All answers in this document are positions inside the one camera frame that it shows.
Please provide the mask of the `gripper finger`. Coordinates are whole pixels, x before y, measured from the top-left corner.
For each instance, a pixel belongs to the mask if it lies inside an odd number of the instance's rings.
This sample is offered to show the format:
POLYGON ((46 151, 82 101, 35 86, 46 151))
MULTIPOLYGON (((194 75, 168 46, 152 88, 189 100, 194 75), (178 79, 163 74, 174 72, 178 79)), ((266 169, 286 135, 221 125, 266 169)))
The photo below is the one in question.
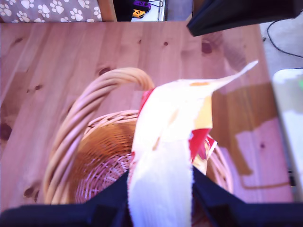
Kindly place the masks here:
POLYGON ((193 168, 194 195, 213 227, 241 227, 237 208, 244 202, 193 168))
POLYGON ((88 202, 90 227, 128 227, 129 209, 127 206, 127 177, 124 173, 109 187, 98 193, 88 202))

